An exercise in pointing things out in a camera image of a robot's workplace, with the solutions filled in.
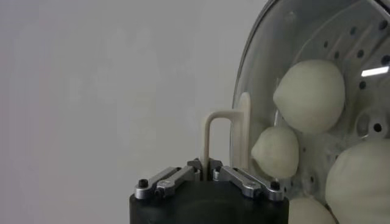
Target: perforated steamer tray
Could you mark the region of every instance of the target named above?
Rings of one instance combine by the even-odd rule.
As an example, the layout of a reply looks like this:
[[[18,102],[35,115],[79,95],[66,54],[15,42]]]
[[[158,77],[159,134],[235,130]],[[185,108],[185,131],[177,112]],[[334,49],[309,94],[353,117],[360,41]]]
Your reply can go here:
[[[390,62],[390,27],[384,10],[374,5],[368,0],[269,1],[250,33],[233,99],[236,108],[242,93],[251,98],[250,172],[263,175],[250,156],[261,132],[270,126],[288,126],[272,96],[292,65],[330,60],[346,84],[344,111],[331,130],[318,135],[294,130],[300,145],[298,171],[279,180],[289,199],[310,195],[325,205],[327,174],[338,155],[367,139],[389,137],[390,75],[385,71]],[[382,74],[362,77],[363,71],[373,68],[382,68]]]

